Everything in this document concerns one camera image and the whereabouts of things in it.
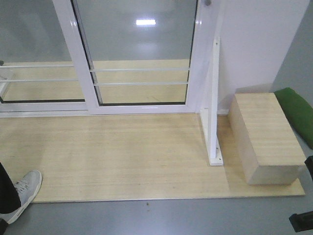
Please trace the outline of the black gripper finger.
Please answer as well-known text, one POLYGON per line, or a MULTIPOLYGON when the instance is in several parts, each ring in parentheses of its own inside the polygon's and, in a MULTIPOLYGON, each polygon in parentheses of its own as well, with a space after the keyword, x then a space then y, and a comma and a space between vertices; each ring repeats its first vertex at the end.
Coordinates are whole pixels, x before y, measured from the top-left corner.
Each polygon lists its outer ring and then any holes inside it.
POLYGON ((311 179, 313 180, 313 156, 309 156, 305 160, 305 165, 310 173, 311 179))
POLYGON ((0 219, 0 235, 4 235, 7 227, 8 223, 4 219, 0 219))
POLYGON ((289 221, 295 232, 307 231, 313 229, 313 212, 306 212, 301 214, 292 214, 289 221))

